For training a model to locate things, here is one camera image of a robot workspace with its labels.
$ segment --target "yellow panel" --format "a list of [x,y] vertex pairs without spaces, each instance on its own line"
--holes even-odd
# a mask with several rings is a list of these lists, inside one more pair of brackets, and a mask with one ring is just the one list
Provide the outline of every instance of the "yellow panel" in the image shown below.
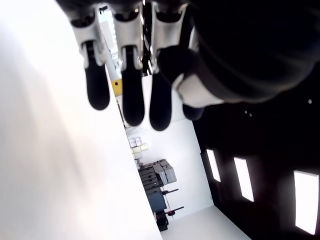
[[111,81],[111,84],[114,95],[116,97],[122,95],[122,79]]

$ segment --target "room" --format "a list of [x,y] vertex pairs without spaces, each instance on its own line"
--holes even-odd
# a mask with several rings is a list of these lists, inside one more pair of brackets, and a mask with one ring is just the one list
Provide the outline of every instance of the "room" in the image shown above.
[[[100,14],[99,6],[96,13],[113,88],[108,108],[97,111],[87,99],[84,59],[59,5],[16,4],[14,14],[9,3],[0,10],[6,36],[0,73],[10,79],[0,81],[1,239],[319,238],[319,70],[268,102],[209,106],[194,122],[172,92],[166,130],[153,130],[148,114],[130,127],[122,117],[121,62],[108,10]],[[141,23],[150,28],[145,12]],[[152,46],[148,34],[145,39],[148,103]],[[141,152],[133,156],[136,147]],[[184,208],[166,214],[168,229],[160,231],[137,168],[163,159],[176,181],[161,191],[179,189],[164,196],[163,210]]]

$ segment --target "black wall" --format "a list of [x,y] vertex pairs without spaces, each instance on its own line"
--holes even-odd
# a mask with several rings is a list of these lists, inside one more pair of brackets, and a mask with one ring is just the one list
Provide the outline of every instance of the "black wall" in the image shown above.
[[[319,80],[320,64],[268,102],[209,106],[193,123],[214,204],[253,240],[320,239],[320,217],[315,235],[295,227],[294,183],[294,170],[320,174]],[[214,150],[221,183],[206,149]],[[254,202],[241,195],[233,157],[247,161]]]

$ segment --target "ceiling light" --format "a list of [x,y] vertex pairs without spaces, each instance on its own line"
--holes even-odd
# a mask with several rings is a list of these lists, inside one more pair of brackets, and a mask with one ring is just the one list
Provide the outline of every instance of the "ceiling light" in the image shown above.
[[235,168],[238,173],[242,196],[251,202],[254,202],[254,195],[250,182],[250,176],[247,166],[247,161],[238,157],[234,157]]
[[302,171],[294,171],[295,184],[295,225],[314,235],[316,233],[319,176]]
[[148,65],[149,65],[150,72],[153,73],[153,70],[152,70],[152,66],[151,66],[151,62],[150,62],[150,61],[148,61]]
[[208,158],[209,158],[209,162],[210,162],[213,178],[221,183],[221,179],[220,179],[220,174],[219,174],[219,170],[218,170],[218,166],[217,166],[217,162],[216,162],[215,153],[214,153],[213,150],[208,150],[208,149],[206,150],[206,153],[208,154]]
[[142,14],[140,14],[140,19],[141,19],[142,25],[144,25],[145,24],[145,20],[144,20],[144,17],[142,16]]

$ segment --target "black fingertip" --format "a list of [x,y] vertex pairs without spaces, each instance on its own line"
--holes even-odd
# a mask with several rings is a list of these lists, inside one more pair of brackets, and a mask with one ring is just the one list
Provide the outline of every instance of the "black fingertip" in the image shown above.
[[110,102],[105,65],[98,66],[95,59],[90,59],[89,67],[85,69],[85,76],[90,105],[96,110],[104,110]]
[[161,73],[152,75],[150,124],[156,131],[165,130],[171,121],[171,87]]
[[161,49],[157,58],[160,72],[170,85],[191,68],[193,60],[194,52],[179,45]]
[[182,109],[185,117],[191,121],[199,120],[205,111],[204,107],[194,108],[185,104],[183,104]]
[[126,69],[122,74],[123,116],[131,126],[138,126],[145,117],[142,69],[134,66],[133,47],[126,46]]

